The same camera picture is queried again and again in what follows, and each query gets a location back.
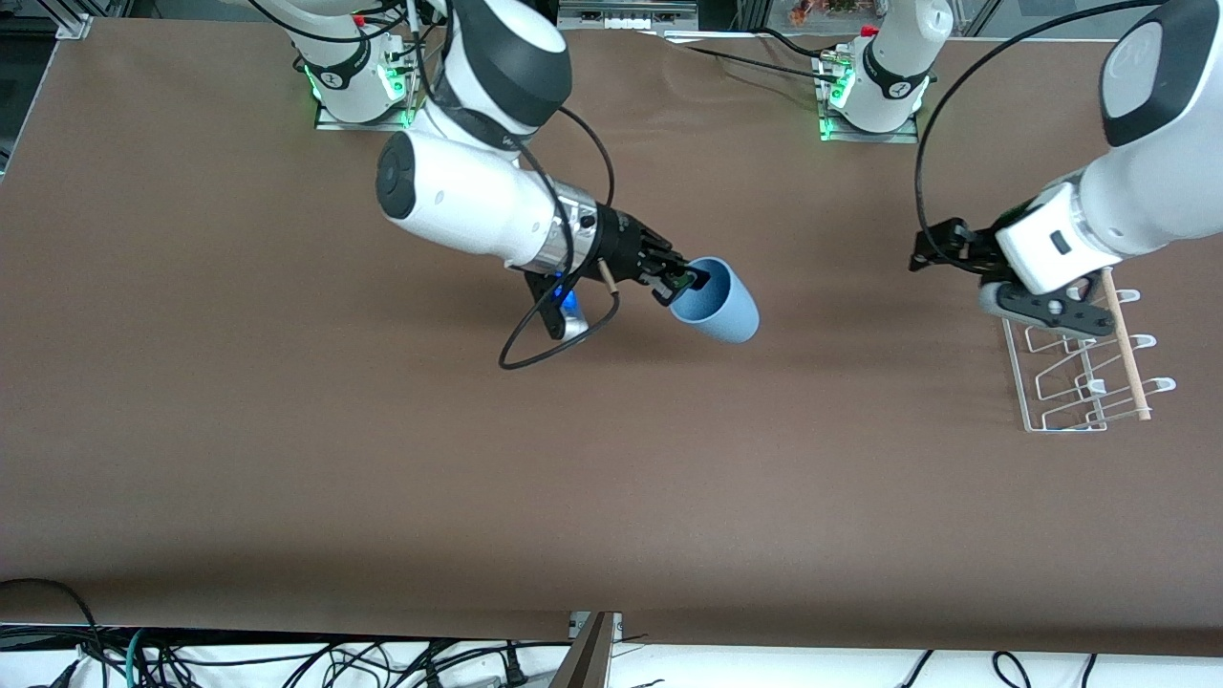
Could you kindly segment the blue plastic cup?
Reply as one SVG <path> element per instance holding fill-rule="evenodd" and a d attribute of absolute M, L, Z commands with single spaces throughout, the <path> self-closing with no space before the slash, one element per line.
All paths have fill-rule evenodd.
<path fill-rule="evenodd" d="M 669 306 L 671 315 L 709 339 L 746 343 L 759 330 L 759 308 L 752 293 L 722 258 L 708 255 L 690 262 L 690 269 L 708 274 L 702 288 L 687 288 Z"/>

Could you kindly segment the brown table cover sheet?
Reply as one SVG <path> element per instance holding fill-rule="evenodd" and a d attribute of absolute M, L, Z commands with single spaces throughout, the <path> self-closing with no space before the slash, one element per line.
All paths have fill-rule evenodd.
<path fill-rule="evenodd" d="M 314 130 L 280 31 L 57 46 L 0 182 L 0 578 L 104 624 L 1223 655 L 1223 238 L 1115 271 L 1153 422 L 1026 434 L 974 277 L 906 269 L 911 147 L 569 48 L 616 205 L 741 274 L 742 347 L 627 286 L 501 371 L 523 279 L 384 221 L 386 136 Z"/>

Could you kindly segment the white power strip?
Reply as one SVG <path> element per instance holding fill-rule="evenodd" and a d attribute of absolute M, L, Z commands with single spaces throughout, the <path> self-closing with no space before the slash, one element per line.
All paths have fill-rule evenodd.
<path fill-rule="evenodd" d="M 560 31 L 700 31 L 696 0 L 558 0 Z"/>

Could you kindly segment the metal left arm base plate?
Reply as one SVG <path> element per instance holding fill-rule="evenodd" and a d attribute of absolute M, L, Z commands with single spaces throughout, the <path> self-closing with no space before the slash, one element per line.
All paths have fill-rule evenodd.
<path fill-rule="evenodd" d="M 929 76 L 918 81 L 882 82 L 860 73 L 855 55 L 826 51 L 812 57 L 819 139 L 826 142 L 896 143 L 918 141 L 916 112 Z"/>

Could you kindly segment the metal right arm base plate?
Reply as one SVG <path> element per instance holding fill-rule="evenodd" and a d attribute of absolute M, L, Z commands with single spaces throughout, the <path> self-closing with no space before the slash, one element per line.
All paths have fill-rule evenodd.
<path fill-rule="evenodd" d="M 303 65 L 316 97 L 317 130 L 407 130 L 415 121 L 419 66 L 402 35 L 368 42 L 349 62 Z"/>

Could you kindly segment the grey metal post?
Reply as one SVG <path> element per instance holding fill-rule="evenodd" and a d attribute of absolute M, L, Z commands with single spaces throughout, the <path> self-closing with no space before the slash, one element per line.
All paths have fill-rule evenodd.
<path fill-rule="evenodd" d="M 608 688 L 612 649 L 623 640 L 623 613 L 570 613 L 577 635 L 547 688 Z"/>

